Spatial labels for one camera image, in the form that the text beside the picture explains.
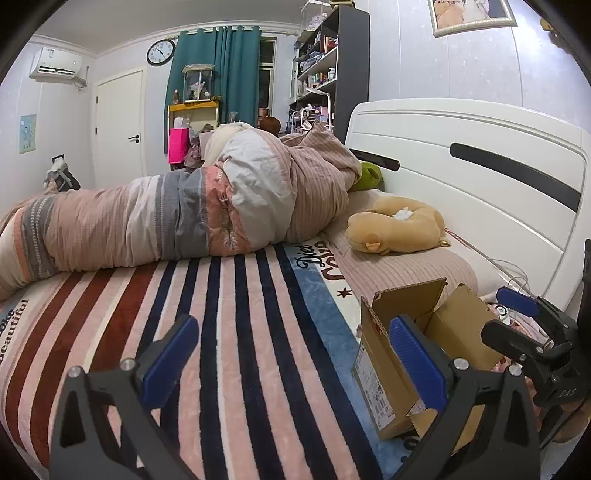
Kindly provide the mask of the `white round gadget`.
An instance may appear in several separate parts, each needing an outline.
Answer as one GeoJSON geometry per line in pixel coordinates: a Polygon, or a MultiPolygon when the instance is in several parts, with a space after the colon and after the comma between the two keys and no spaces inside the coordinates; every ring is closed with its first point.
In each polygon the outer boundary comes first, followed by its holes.
{"type": "Polygon", "coordinates": [[[495,304],[494,310],[498,316],[498,319],[506,326],[513,326],[515,324],[514,312],[502,304],[495,304]]]}

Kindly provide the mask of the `brown cardboard box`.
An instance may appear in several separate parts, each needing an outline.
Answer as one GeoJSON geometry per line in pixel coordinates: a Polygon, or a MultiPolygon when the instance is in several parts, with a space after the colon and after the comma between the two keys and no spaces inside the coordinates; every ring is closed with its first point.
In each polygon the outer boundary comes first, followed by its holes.
{"type": "Polygon", "coordinates": [[[452,362],[490,371],[500,353],[481,339],[493,309],[466,285],[447,282],[382,290],[361,301],[361,344],[353,363],[380,440],[416,430],[425,435],[453,390],[452,362]]]}

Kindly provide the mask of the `white bed headboard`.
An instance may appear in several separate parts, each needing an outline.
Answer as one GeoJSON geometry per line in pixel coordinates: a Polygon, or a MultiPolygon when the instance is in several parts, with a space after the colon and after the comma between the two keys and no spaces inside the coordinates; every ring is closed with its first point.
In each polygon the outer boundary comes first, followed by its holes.
{"type": "Polygon", "coordinates": [[[385,189],[437,208],[472,248],[567,307],[590,236],[590,136],[555,117],[464,99],[356,106],[346,145],[384,171],[385,189]]]}

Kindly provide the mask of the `tan plush toy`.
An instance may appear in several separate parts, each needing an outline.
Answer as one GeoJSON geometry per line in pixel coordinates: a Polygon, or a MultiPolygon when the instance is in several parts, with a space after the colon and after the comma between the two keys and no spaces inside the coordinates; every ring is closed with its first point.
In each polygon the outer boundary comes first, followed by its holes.
{"type": "Polygon", "coordinates": [[[428,204],[385,195],[349,217],[346,240],[356,251],[386,255],[449,246],[443,216],[428,204]]]}

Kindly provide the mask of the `pink ribbed pillow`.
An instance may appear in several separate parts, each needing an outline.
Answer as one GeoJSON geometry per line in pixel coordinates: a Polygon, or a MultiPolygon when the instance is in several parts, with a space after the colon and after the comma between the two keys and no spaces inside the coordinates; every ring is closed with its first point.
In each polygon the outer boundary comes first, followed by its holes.
{"type": "Polygon", "coordinates": [[[467,285],[473,292],[478,291],[476,273],[464,258],[449,247],[387,255],[354,250],[346,240],[349,217],[373,206],[380,195],[381,192],[377,190],[353,192],[349,195],[349,205],[344,213],[320,234],[356,297],[370,300],[382,290],[441,278],[447,280],[442,300],[446,300],[460,284],[467,285]]]}

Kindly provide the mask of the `striped plush blanket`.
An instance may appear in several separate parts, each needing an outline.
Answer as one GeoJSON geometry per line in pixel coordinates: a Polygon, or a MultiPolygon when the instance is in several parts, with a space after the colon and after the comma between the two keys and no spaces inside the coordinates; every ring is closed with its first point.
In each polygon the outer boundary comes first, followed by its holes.
{"type": "Polygon", "coordinates": [[[356,379],[360,306],[321,240],[223,259],[66,273],[1,305],[1,431],[39,477],[71,373],[110,371],[175,336],[142,388],[155,424],[200,479],[388,479],[356,379]]]}

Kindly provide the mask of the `green plush toy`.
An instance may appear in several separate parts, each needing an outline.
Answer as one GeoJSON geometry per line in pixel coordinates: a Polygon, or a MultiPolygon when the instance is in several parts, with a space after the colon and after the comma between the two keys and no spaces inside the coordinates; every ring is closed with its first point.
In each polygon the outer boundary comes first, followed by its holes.
{"type": "Polygon", "coordinates": [[[361,168],[360,179],[353,184],[349,192],[367,191],[380,186],[383,175],[379,166],[371,162],[362,162],[361,168]]]}

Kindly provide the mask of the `white door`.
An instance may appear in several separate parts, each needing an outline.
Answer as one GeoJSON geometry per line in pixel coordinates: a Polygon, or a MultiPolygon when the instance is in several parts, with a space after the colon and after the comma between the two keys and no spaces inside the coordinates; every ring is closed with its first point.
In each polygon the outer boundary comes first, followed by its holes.
{"type": "Polygon", "coordinates": [[[99,188],[126,184],[145,175],[142,133],[143,71],[98,83],[93,162],[99,188]]]}

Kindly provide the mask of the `rolled striped duvet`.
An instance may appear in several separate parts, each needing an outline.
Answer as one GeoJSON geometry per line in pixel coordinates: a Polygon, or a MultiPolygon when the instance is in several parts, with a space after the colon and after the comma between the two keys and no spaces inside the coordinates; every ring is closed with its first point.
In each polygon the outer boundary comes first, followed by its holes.
{"type": "Polygon", "coordinates": [[[362,168],[320,123],[276,137],[217,128],[192,171],[44,194],[1,222],[1,295],[62,272],[252,253],[318,235],[346,209],[362,168]]]}

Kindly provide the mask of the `magenta gift bag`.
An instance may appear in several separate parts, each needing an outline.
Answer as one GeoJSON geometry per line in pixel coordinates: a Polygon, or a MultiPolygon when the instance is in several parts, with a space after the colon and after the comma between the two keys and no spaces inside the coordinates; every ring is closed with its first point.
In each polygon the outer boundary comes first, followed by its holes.
{"type": "Polygon", "coordinates": [[[177,165],[184,161],[190,146],[188,128],[172,128],[169,130],[168,164],[177,165]]]}

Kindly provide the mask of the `dark bookshelf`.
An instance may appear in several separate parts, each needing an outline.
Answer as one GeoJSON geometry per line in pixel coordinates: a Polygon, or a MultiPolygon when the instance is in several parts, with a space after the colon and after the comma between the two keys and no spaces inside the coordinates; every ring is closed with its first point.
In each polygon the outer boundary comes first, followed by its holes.
{"type": "Polygon", "coordinates": [[[287,132],[325,123],[341,141],[356,106],[369,100],[370,14],[354,1],[308,1],[294,44],[287,132]]]}

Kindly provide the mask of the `yellow shelf unit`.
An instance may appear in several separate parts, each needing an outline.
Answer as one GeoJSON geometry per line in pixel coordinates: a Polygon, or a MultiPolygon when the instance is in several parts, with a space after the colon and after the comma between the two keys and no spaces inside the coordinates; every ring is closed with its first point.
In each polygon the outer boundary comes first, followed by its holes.
{"type": "Polygon", "coordinates": [[[181,128],[191,128],[195,132],[210,125],[219,125],[219,103],[214,100],[179,103],[167,107],[167,129],[175,126],[175,120],[182,118],[181,128]]]}

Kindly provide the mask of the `glass display case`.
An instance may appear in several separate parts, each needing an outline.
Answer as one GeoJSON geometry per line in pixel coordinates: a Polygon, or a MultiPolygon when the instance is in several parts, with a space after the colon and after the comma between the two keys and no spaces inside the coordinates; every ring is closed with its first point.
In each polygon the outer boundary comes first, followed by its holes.
{"type": "Polygon", "coordinates": [[[185,65],[183,75],[183,102],[207,102],[211,100],[214,66],[212,64],[185,65]]]}

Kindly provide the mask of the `white air conditioner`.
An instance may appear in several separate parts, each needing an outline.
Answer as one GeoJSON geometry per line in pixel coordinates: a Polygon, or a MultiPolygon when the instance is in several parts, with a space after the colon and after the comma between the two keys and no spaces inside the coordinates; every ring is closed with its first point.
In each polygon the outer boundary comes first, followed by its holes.
{"type": "Polygon", "coordinates": [[[52,47],[42,47],[32,60],[29,78],[38,82],[87,86],[88,65],[81,56],[52,47]]]}

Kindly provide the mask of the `teal curtain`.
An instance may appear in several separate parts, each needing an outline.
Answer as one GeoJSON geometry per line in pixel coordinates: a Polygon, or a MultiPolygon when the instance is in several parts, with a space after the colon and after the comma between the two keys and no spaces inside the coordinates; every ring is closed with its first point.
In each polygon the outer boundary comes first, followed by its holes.
{"type": "Polygon", "coordinates": [[[183,90],[182,69],[192,64],[214,66],[212,94],[221,96],[219,114],[225,123],[229,114],[257,124],[259,118],[259,54],[262,31],[257,26],[215,27],[179,34],[166,88],[165,104],[183,90]]]}

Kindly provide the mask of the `framed wall picture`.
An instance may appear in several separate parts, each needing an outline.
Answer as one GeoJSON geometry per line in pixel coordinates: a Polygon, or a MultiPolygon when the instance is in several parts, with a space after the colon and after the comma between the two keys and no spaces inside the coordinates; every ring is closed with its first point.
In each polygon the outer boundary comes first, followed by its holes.
{"type": "Polygon", "coordinates": [[[429,2],[436,38],[491,28],[516,27],[506,0],[433,0],[429,2]]]}

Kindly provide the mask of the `blue wall poster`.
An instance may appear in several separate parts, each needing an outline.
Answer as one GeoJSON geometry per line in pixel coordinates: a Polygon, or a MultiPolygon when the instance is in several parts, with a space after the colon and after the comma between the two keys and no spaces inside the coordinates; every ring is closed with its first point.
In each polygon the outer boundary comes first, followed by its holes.
{"type": "Polygon", "coordinates": [[[19,121],[19,153],[36,150],[36,114],[23,115],[19,121]]]}

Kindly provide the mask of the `round wall clock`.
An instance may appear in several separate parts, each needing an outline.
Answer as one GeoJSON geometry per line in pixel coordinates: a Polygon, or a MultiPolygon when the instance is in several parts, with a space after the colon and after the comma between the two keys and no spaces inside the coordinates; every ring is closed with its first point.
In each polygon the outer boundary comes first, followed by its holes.
{"type": "Polygon", "coordinates": [[[146,61],[152,67],[168,63],[174,56],[176,44],[172,39],[161,39],[153,43],[146,52],[146,61]]]}

